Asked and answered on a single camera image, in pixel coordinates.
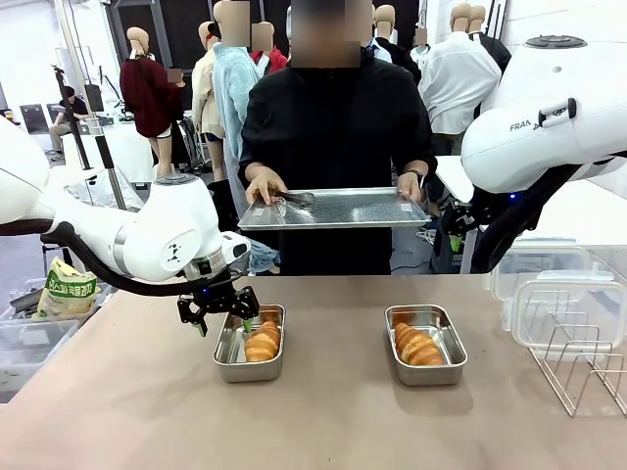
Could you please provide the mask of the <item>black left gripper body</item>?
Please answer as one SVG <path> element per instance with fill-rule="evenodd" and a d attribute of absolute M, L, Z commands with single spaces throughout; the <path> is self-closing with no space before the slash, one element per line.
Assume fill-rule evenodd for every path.
<path fill-rule="evenodd" d="M 241 273 L 223 273 L 213 279 L 193 281 L 190 304 L 206 313 L 238 312 L 240 303 L 233 283 L 241 277 Z"/>

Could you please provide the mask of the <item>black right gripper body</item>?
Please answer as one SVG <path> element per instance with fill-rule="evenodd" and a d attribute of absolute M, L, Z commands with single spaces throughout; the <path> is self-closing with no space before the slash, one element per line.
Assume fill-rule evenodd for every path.
<path fill-rule="evenodd" d="M 460 203 L 459 210 L 461 230 L 473 230 L 488 224 L 488 202 L 485 199 L 473 198 L 468 203 Z"/>

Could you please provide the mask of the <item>person's left hand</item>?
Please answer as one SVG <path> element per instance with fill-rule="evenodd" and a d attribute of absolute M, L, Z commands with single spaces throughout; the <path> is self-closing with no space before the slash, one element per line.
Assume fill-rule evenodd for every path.
<path fill-rule="evenodd" d="M 410 170 L 398 178 L 398 190 L 401 196 L 417 204 L 423 201 L 421 186 L 422 175 L 417 170 Z"/>

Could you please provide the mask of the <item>person's right hand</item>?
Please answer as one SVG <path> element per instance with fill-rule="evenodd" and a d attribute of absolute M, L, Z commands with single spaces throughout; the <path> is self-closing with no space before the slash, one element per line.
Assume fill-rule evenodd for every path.
<path fill-rule="evenodd" d="M 264 165 L 248 165 L 245 170 L 245 178 L 249 182 L 245 194 L 250 205 L 256 200 L 261 200 L 268 206 L 273 202 L 275 192 L 287 192 L 287 187 L 281 177 Z"/>

